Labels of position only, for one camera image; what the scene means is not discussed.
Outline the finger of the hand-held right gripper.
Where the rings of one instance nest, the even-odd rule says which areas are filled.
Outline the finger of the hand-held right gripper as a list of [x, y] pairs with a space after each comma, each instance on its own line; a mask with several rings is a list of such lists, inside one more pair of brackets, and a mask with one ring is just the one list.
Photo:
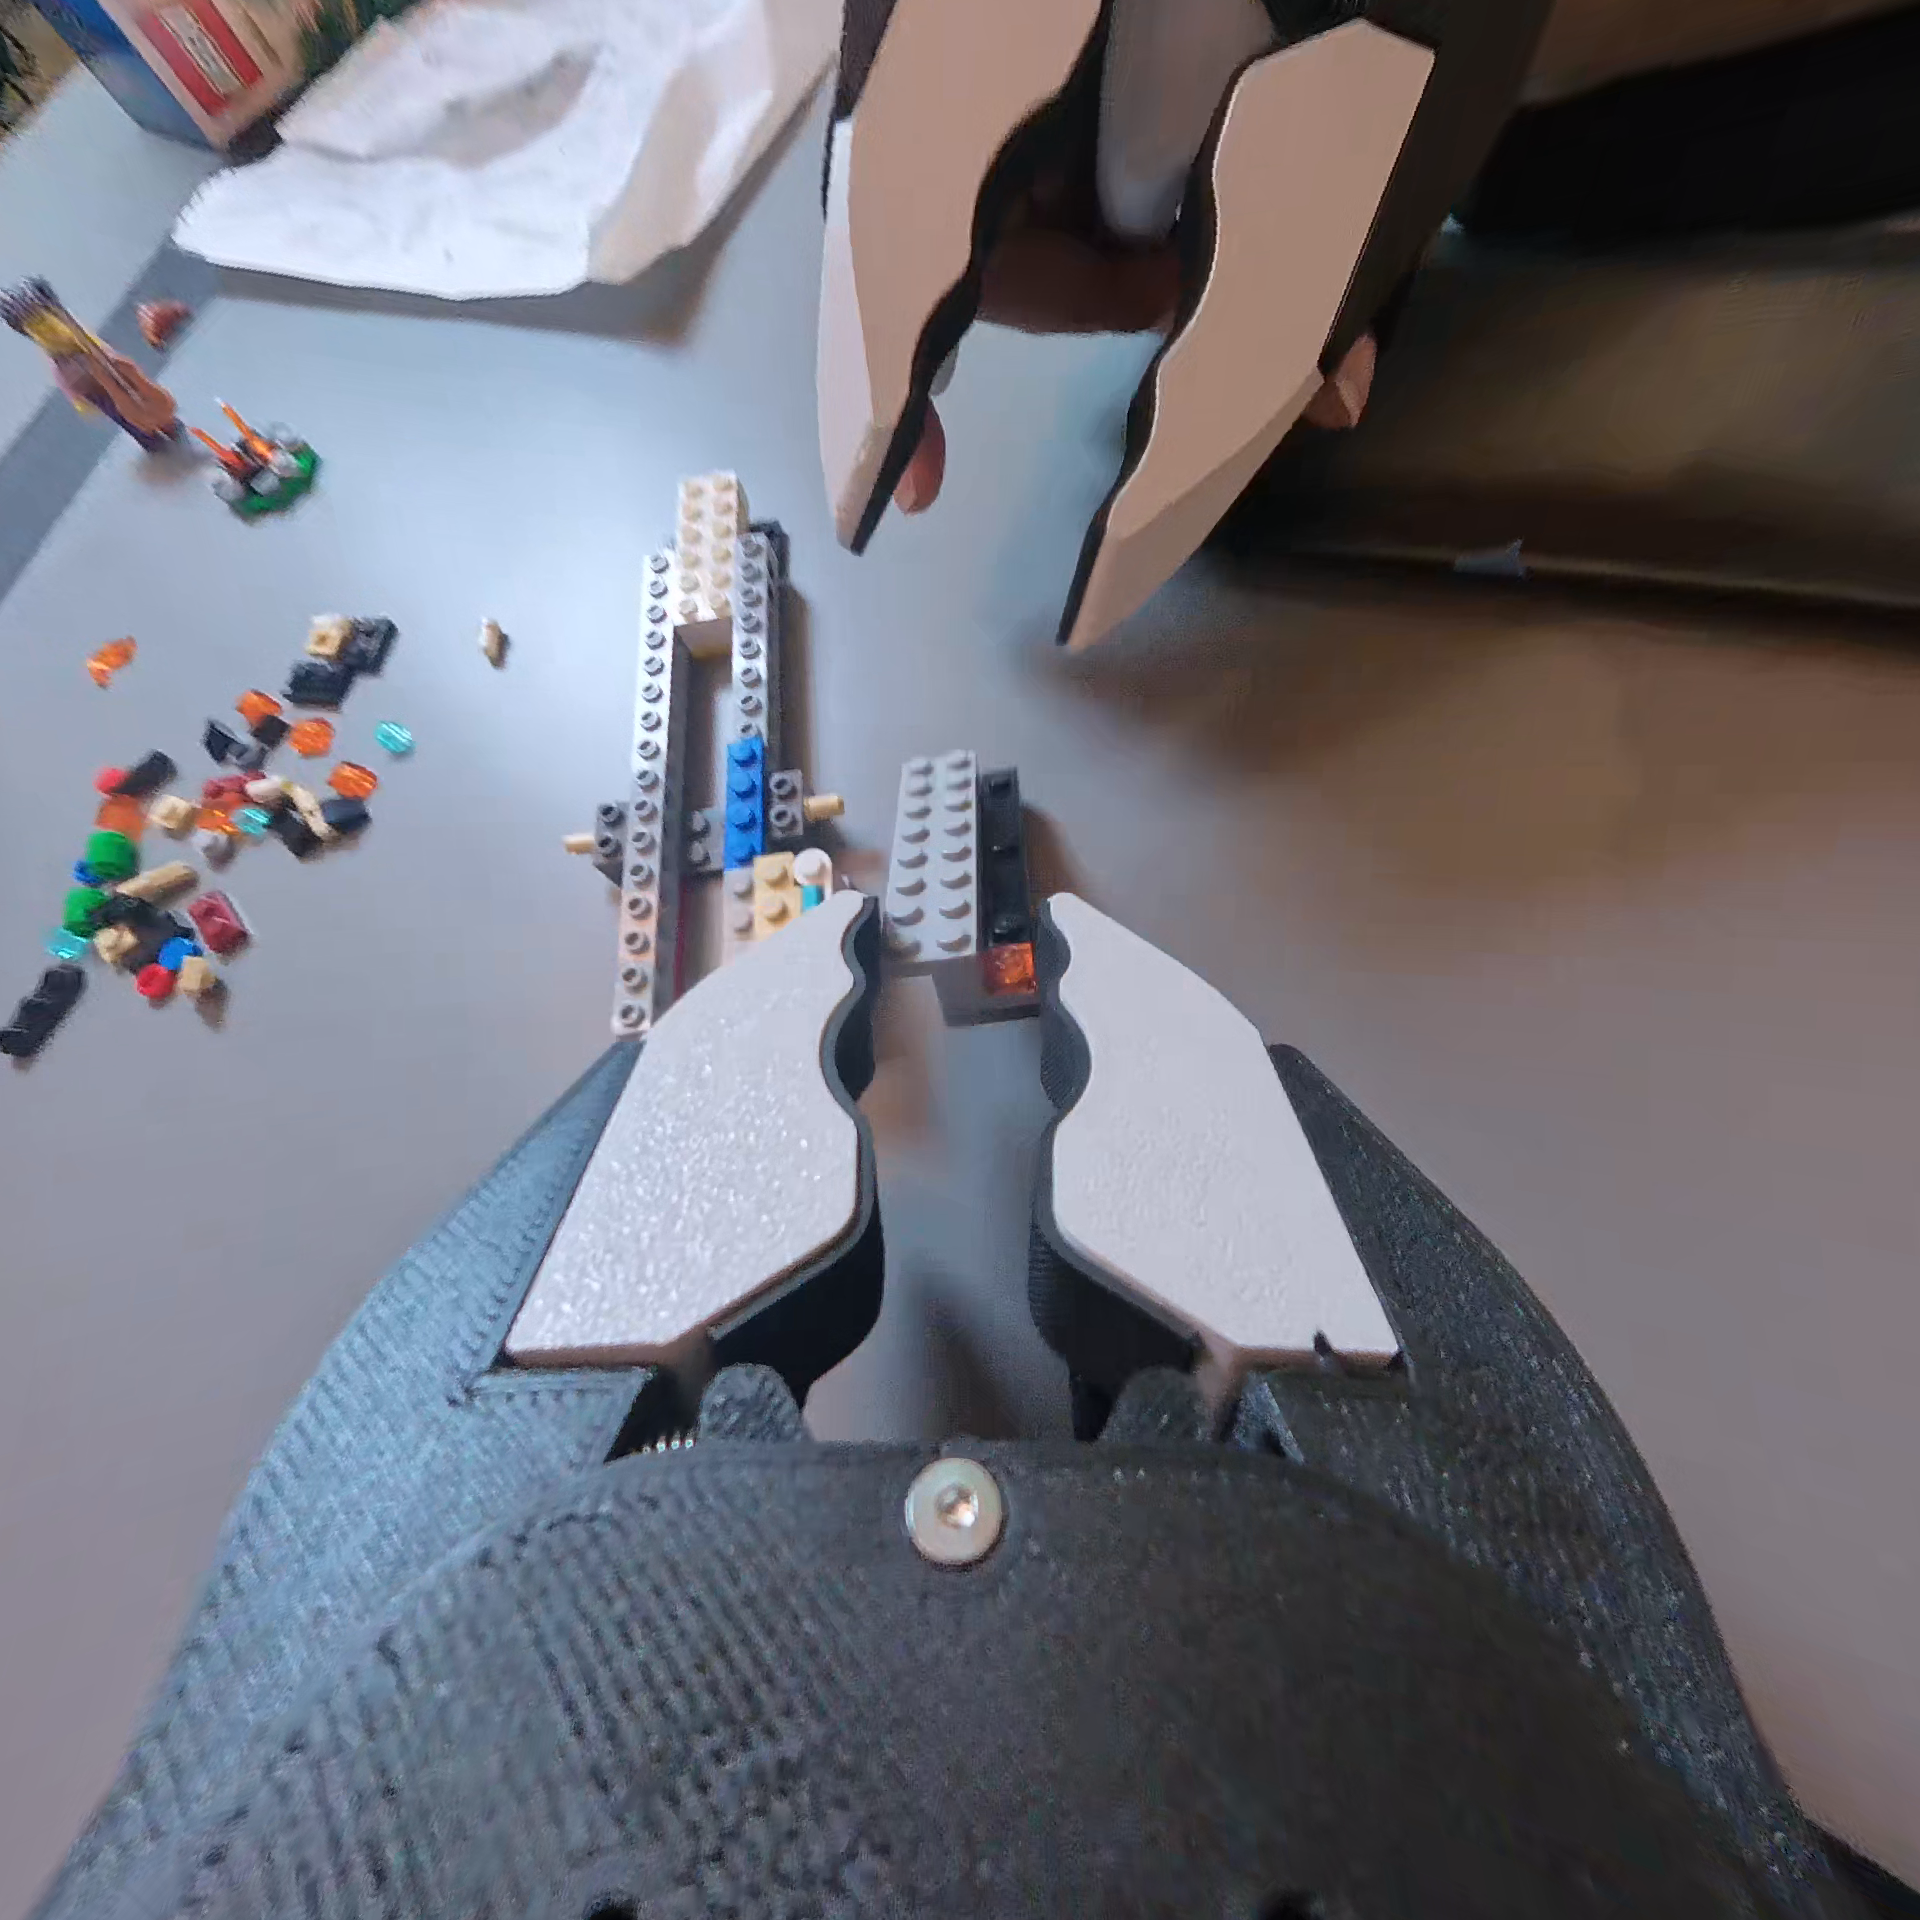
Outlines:
[[859, 555], [981, 312], [1015, 202], [1069, 149], [1104, 2], [842, 2], [822, 154], [816, 445]]
[[1185, 306], [1142, 374], [1059, 644], [1094, 646], [1204, 545], [1321, 391], [1321, 354], [1434, 54], [1351, 21], [1252, 61], [1189, 176]]

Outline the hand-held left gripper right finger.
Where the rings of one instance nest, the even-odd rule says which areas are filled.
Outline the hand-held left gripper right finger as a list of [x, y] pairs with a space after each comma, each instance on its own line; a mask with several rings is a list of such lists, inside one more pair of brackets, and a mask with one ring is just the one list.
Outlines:
[[1391, 1368], [1402, 1339], [1258, 1025], [1094, 908], [1039, 908], [1029, 1304], [1091, 1392]]

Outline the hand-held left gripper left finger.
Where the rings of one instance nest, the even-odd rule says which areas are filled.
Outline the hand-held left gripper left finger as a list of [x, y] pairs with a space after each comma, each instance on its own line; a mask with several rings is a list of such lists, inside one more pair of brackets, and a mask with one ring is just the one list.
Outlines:
[[519, 1368], [686, 1368], [852, 1249], [872, 1135], [834, 1046], [878, 901], [828, 894], [686, 992], [639, 1046], [505, 1334]]

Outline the grey black lego block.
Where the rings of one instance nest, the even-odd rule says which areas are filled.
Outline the grey black lego block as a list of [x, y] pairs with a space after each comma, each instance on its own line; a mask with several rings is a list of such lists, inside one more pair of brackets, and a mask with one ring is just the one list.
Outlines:
[[1039, 1012], [1039, 992], [1031, 1002], [988, 1002], [981, 954], [1034, 938], [1018, 769], [982, 766], [974, 752], [912, 758], [879, 898], [888, 971], [931, 981], [948, 1025], [1026, 1019]]

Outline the grey lego chassis assembly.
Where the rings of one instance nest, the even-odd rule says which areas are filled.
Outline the grey lego chassis assembly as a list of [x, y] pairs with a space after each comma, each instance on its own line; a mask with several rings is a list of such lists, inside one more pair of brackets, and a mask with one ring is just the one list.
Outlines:
[[611, 1036], [642, 1044], [704, 969], [834, 885], [815, 789], [786, 726], [791, 542], [732, 469], [682, 476], [646, 558], [628, 776], [566, 841], [615, 892]]

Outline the pile of small lego pieces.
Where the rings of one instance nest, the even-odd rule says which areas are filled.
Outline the pile of small lego pieces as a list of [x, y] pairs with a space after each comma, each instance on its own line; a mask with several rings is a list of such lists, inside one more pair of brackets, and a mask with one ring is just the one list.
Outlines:
[[336, 711], [382, 674], [398, 634], [385, 615], [314, 618], [276, 691], [252, 685], [206, 719], [199, 789], [165, 752], [98, 772], [46, 966], [2, 1014], [5, 1065], [39, 1061], [94, 978], [129, 984], [152, 1008], [182, 1002], [216, 1019], [225, 969], [254, 938], [228, 865], [254, 846], [308, 864], [371, 826], [379, 775], [336, 752]]

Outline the lego campfire build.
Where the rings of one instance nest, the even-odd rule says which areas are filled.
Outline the lego campfire build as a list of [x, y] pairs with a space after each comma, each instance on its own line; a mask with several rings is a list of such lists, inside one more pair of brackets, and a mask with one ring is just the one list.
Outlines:
[[219, 404], [228, 436], [188, 425], [188, 436], [208, 459], [208, 485], [222, 509], [261, 522], [292, 512], [319, 476], [318, 448], [292, 428], [254, 428], [238, 409]]

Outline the lego set box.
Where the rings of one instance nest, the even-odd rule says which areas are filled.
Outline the lego set box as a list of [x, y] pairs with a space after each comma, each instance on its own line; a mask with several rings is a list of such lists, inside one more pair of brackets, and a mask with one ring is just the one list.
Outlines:
[[225, 151], [411, 2], [31, 2], [124, 115]]

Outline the purple lego minifigure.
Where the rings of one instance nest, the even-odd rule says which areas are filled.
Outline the purple lego minifigure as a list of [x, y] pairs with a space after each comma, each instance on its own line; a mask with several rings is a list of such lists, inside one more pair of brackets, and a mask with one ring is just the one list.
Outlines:
[[46, 281], [28, 278], [5, 289], [2, 322], [48, 356], [59, 391], [82, 414], [99, 414], [142, 452], [162, 452], [181, 441], [174, 398], [76, 322]]

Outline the person's right hand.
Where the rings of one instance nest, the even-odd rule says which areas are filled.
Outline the person's right hand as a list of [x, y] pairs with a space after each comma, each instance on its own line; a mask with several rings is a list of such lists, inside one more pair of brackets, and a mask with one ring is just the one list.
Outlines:
[[[981, 318], [1034, 334], [1166, 332], [1179, 304], [1175, 245], [1121, 248], [1065, 228], [1026, 226], [999, 238], [981, 286]], [[1314, 428], [1356, 425], [1371, 398], [1378, 341], [1364, 334], [1304, 409]], [[894, 505], [922, 515], [945, 484], [945, 425], [929, 401], [922, 436], [909, 458]]]

